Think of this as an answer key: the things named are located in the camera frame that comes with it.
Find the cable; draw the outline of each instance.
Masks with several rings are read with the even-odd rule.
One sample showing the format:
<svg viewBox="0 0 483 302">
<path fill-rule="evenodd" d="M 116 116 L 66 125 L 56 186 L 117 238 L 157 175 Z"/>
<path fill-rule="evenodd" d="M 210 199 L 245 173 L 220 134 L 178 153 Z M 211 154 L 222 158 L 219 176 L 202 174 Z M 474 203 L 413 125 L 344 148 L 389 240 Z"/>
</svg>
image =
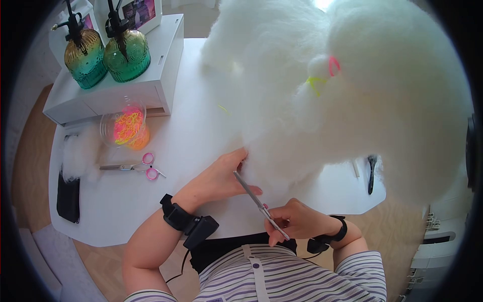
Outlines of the cable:
<svg viewBox="0 0 483 302">
<path fill-rule="evenodd" d="M 315 255 L 315 256 L 310 256 L 310 257 L 307 257 L 307 258 L 302 258 L 302 259 L 304 259 L 304 260 L 307 260 L 307 259 L 312 259 L 312 258 L 315 258 L 315 257 L 319 256 L 320 254 L 322 254 L 322 252 L 318 253 L 318 254 L 317 254 L 317 255 Z"/>
<path fill-rule="evenodd" d="M 166 281 L 166 284 L 168 284 L 168 282 L 171 281 L 172 279 L 178 278 L 179 276 L 183 275 L 183 269 L 185 268 L 185 261 L 186 261 L 186 257 L 188 257 L 188 253 L 189 253 L 189 250 L 186 251 L 185 257 L 183 258 L 183 263 L 181 264 L 181 274 L 174 276 L 170 280 Z"/>
</svg>

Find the black pouch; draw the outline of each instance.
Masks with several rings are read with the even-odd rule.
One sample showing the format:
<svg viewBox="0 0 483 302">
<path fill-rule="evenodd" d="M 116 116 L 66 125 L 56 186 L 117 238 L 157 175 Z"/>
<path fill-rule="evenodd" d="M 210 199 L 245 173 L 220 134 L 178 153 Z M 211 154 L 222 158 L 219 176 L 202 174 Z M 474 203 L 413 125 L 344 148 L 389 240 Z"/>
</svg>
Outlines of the black pouch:
<svg viewBox="0 0 483 302">
<path fill-rule="evenodd" d="M 57 187 L 57 213 L 60 217 L 79 223 L 79 187 L 81 180 L 65 182 L 62 173 L 59 173 Z"/>
</svg>

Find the scissor blade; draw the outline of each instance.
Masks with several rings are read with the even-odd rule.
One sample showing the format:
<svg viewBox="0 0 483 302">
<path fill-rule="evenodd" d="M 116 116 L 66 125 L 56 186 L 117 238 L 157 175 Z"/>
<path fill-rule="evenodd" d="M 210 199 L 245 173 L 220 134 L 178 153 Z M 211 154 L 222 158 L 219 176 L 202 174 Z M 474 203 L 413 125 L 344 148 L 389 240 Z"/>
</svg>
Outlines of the scissor blade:
<svg viewBox="0 0 483 302">
<path fill-rule="evenodd" d="M 258 200 L 255 194 L 250 190 L 250 187 L 248 187 L 247 183 L 242 179 L 240 174 L 238 174 L 237 171 L 233 171 L 233 174 L 235 174 L 235 177 L 241 184 L 241 186 L 245 189 L 248 195 L 255 201 L 255 204 L 258 206 L 258 209 L 260 212 L 262 212 L 263 216 L 265 216 L 266 219 L 273 225 L 274 228 L 276 228 L 282 235 L 287 239 L 290 240 L 290 237 L 288 237 L 287 233 L 285 233 L 276 223 L 273 221 L 273 219 L 270 218 L 270 213 L 267 211 L 267 209 L 263 206 L 263 204 Z"/>
<path fill-rule="evenodd" d="M 100 166 L 99 170 L 103 171 L 130 171 L 133 165 L 111 165 L 111 166 Z"/>
<path fill-rule="evenodd" d="M 256 206 L 259 208 L 259 209 L 264 209 L 265 210 L 265 207 L 263 206 L 263 204 L 260 202 L 260 200 L 258 200 L 258 198 L 256 197 L 255 194 L 253 194 L 253 192 L 250 190 L 250 187 L 247 185 L 247 183 L 242 179 L 242 177 L 240 176 L 240 174 L 238 174 L 237 171 L 233 171 L 233 174 L 235 174 L 235 177 L 237 178 L 237 180 L 239 181 L 239 183 L 241 184 L 241 186 L 245 189 L 246 193 L 248 195 L 250 195 L 250 197 L 253 199 L 253 201 L 256 203 Z"/>
</svg>

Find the person's left hand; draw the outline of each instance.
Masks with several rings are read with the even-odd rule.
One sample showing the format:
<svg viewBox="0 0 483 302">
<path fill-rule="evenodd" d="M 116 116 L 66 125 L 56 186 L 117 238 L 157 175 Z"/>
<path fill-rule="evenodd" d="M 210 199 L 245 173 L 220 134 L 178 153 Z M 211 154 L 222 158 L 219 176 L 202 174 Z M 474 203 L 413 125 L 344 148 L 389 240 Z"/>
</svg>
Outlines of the person's left hand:
<svg viewBox="0 0 483 302">
<path fill-rule="evenodd" d="M 188 213 L 199 206 L 235 195 L 246 194 L 233 171 L 240 171 L 242 161 L 247 157 L 245 148 L 223 154 L 211 166 L 193 178 L 173 197 L 172 202 L 179 204 Z M 262 190 L 249 186 L 255 195 L 262 195 Z"/>
</svg>

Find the green glass bottle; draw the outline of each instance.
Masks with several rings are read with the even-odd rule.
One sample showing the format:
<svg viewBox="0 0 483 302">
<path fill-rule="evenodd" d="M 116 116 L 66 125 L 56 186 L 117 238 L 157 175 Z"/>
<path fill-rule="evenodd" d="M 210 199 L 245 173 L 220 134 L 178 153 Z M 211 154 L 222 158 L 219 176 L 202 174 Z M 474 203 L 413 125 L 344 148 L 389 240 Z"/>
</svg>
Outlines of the green glass bottle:
<svg viewBox="0 0 483 302">
<path fill-rule="evenodd" d="M 112 0 L 108 0 L 111 12 L 106 22 L 106 32 L 111 40 L 104 50 L 104 65 L 116 82 L 123 83 L 145 72 L 151 64 L 151 55 L 144 34 L 138 30 L 128 29 L 126 19 L 120 20 L 118 10 L 121 2 L 122 0 L 119 0 L 114 9 Z"/>
<path fill-rule="evenodd" d="M 65 37 L 69 43 L 65 49 L 64 62 L 74 80 L 82 89 L 97 85 L 107 74 L 104 66 L 104 45 L 99 33 L 93 29 L 83 29 L 82 15 L 73 14 L 69 0 L 66 1 L 69 10 L 69 20 L 55 24 L 52 30 L 67 25 L 69 34 Z"/>
</svg>

